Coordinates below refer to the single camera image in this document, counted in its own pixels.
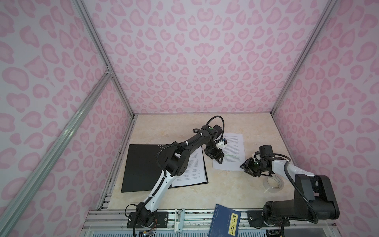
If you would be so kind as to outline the printed paper sheet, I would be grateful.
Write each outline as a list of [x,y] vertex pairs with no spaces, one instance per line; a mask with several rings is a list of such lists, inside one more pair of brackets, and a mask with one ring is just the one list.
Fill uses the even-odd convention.
[[245,163],[245,151],[243,135],[238,133],[225,133],[224,138],[227,140],[226,147],[222,148],[224,152],[223,162],[221,164],[213,161],[213,168],[224,171],[243,171],[240,166]]
[[208,184],[208,178],[203,149],[200,147],[191,154],[187,169],[181,176],[175,179],[171,187],[179,188],[202,184]]

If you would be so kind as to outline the white black file folder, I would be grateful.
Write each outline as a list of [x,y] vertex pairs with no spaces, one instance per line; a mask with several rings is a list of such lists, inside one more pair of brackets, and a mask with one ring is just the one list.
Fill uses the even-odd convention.
[[122,180],[122,193],[150,191],[161,175],[155,156],[163,145],[129,146]]

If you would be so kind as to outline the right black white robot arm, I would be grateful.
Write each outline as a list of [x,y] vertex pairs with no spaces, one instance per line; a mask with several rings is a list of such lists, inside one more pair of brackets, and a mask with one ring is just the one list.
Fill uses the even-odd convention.
[[290,157],[275,153],[270,145],[260,146],[240,168],[257,178],[279,175],[294,187],[293,199],[267,201],[261,212],[250,211],[251,227],[260,229],[279,225],[284,228],[291,220],[317,224],[320,220],[337,220],[340,217],[330,178],[293,165]]

